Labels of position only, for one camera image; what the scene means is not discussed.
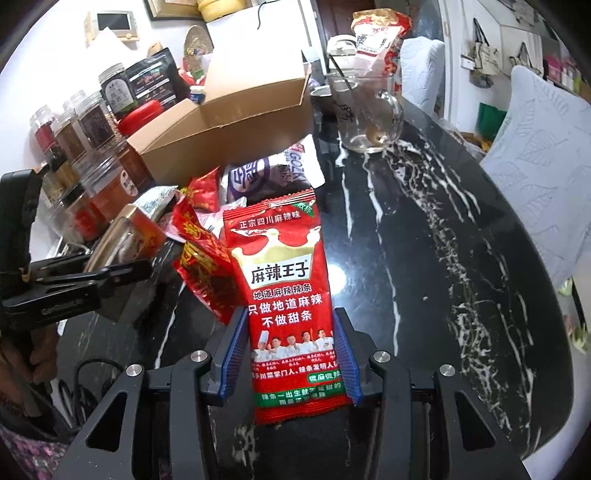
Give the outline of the person's left hand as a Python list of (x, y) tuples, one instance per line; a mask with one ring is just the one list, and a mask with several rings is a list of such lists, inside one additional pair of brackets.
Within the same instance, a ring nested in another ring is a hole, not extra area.
[(27, 359), (10, 340), (1, 340), (1, 385), (12, 380), (11, 370), (28, 383), (49, 382), (57, 375), (57, 325), (49, 325), (32, 332), (33, 350)]

